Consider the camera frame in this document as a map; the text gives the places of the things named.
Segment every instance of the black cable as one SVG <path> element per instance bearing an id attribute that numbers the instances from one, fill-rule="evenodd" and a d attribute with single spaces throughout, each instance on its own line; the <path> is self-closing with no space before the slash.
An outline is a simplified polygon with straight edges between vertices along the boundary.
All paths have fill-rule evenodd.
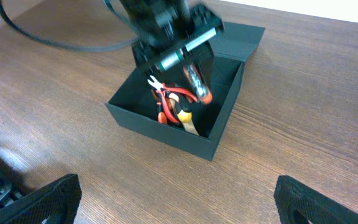
<path id="1" fill-rule="evenodd" d="M 108 4 L 110 5 L 110 7 L 106 4 L 106 6 L 110 9 L 110 11 L 112 11 L 122 22 L 124 22 L 125 24 L 129 25 L 131 28 L 136 29 L 134 27 L 133 24 L 131 24 L 131 22 L 129 22 L 125 17 L 123 17 L 122 15 L 118 14 L 115 12 L 115 10 L 112 8 L 110 1 L 108 1 Z M 134 42 L 137 42 L 139 40 L 138 37 L 135 37 L 133 39 L 129 39 L 129 40 L 125 40 L 113 45 L 107 45 L 107 46 L 80 46 L 80 45 L 73 45 L 73 44 L 64 44 L 61 42 L 57 42 L 57 41 L 52 41 L 52 40 L 48 40 L 48 39 L 43 39 L 40 37 L 37 37 L 35 35 L 30 34 L 29 32 L 26 32 L 24 30 L 22 30 L 20 27 L 18 27 L 15 23 L 13 23 L 11 21 L 11 19 L 7 16 L 4 7 L 2 6 L 2 0 L 0 0 L 0 15 L 2 17 L 2 19 L 4 19 L 4 21 L 6 22 L 6 24 L 8 26 L 10 26 L 11 28 L 13 28 L 14 30 L 18 31 L 20 34 L 35 40 L 37 42 L 40 42 L 42 44 L 46 44 L 52 47 L 58 47 L 61 49 L 66 49 L 66 50 L 73 50 L 73 51 L 77 51 L 77 52 L 107 52 L 107 51 L 112 51 L 112 50 L 118 50 L 121 49 L 123 47 L 126 47 L 128 45 L 131 45 Z"/>

